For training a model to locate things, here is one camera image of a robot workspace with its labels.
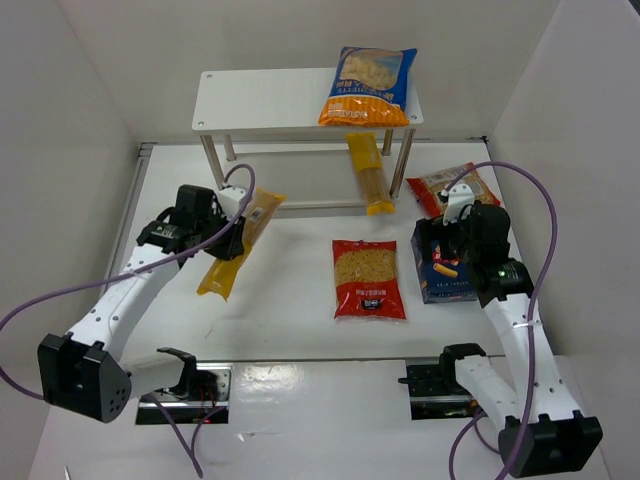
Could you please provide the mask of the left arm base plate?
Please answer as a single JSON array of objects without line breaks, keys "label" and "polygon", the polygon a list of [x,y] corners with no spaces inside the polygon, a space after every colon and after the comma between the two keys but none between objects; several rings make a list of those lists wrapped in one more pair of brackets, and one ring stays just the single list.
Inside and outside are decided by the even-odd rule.
[{"label": "left arm base plate", "polygon": [[150,396],[159,402],[177,425],[196,426],[227,424],[233,367],[230,363],[199,362],[198,383],[188,394],[176,396],[169,389],[160,389]]}]

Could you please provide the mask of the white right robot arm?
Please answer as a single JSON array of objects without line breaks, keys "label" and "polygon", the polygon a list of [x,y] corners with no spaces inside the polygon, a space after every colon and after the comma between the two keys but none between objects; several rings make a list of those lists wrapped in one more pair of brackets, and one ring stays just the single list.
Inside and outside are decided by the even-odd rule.
[{"label": "white right robot arm", "polygon": [[439,357],[444,383],[477,401],[498,433],[508,474],[527,478],[581,470],[603,438],[599,420],[585,415],[566,387],[540,320],[526,266],[510,254],[505,209],[475,202],[456,219],[417,221],[411,240],[425,258],[438,249],[467,271],[483,312],[502,344],[513,379],[496,372],[475,343],[449,345]]}]

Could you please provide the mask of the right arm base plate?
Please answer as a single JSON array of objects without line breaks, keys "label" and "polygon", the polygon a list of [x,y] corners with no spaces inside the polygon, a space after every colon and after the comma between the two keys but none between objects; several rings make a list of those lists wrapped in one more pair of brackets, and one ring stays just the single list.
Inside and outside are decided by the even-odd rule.
[{"label": "right arm base plate", "polygon": [[445,382],[436,358],[407,360],[405,368],[397,382],[407,388],[413,421],[470,418],[476,413],[475,399]]}]

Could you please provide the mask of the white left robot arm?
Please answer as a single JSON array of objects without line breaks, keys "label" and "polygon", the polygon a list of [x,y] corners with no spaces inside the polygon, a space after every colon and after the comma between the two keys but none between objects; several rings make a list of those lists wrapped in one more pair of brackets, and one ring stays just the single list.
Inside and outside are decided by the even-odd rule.
[{"label": "white left robot arm", "polygon": [[179,399],[205,387],[209,375],[194,355],[159,347],[135,364],[121,358],[129,337],[159,292],[197,251],[240,253],[243,211],[253,190],[225,185],[219,192],[194,185],[178,189],[174,206],[140,233],[123,270],[98,302],[64,335],[47,335],[37,349],[46,403],[110,423],[127,402],[158,390]]}]

